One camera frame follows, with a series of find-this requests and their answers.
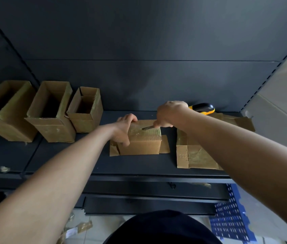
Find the perforated blue panel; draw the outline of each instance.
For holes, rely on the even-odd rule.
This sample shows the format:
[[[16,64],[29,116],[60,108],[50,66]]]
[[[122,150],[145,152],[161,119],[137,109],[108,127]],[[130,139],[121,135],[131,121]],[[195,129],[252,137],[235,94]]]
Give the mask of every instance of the perforated blue panel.
[[[256,242],[255,235],[249,230],[249,219],[245,208],[239,203],[240,195],[236,184],[226,184],[230,195],[228,203],[218,203],[216,216],[210,217],[212,232],[220,238],[241,240],[243,243]]]

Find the open cardboard box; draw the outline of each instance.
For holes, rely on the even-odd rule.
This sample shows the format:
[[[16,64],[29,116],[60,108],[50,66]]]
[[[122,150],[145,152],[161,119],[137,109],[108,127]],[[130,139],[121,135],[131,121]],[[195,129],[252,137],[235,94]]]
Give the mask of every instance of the open cardboard box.
[[[155,120],[138,120],[130,125],[128,136],[130,145],[124,147],[121,143],[110,141],[110,156],[118,155],[148,155],[170,153],[166,135],[161,135],[160,128],[142,130],[152,126]]]
[[[74,142],[76,131],[65,117],[71,94],[69,82],[43,81],[34,97],[25,119],[48,142]]]
[[[209,116],[255,132],[252,120],[247,117],[234,117],[222,113]],[[201,145],[177,129],[176,142],[177,168],[209,168],[223,170]]]
[[[77,133],[90,133],[101,122],[103,105],[98,88],[78,88],[67,111]]]
[[[33,141],[37,130],[24,117],[35,94],[29,81],[7,80],[0,84],[0,136],[8,141]]]

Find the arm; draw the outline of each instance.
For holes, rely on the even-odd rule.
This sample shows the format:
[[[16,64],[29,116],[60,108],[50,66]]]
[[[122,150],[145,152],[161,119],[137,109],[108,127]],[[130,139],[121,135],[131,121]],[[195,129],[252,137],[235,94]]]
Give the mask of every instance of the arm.
[[[160,106],[154,125],[174,125],[194,137],[237,184],[287,222],[287,147],[179,101]]]
[[[0,243],[56,243],[109,139],[129,145],[133,114],[99,126],[44,164],[0,203]]]

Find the left hand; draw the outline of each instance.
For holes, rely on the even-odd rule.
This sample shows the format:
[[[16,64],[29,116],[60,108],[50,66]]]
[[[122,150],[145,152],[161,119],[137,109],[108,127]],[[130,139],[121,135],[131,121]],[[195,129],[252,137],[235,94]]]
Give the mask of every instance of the left hand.
[[[111,140],[122,143],[123,146],[128,146],[130,144],[127,132],[129,130],[131,122],[137,122],[138,118],[133,114],[125,115],[124,117],[119,117],[117,122],[113,123],[114,131]]]

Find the floor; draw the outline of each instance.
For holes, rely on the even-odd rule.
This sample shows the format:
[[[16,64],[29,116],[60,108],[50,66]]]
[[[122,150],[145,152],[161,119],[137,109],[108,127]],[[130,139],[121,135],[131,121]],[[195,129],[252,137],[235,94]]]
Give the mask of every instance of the floor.
[[[66,239],[66,244],[102,244],[121,224],[132,216],[85,216],[81,209],[74,209],[74,219],[67,223],[67,227],[73,228],[81,222],[92,221],[93,227],[86,232],[71,236]],[[210,228],[207,217],[193,216],[194,219]]]

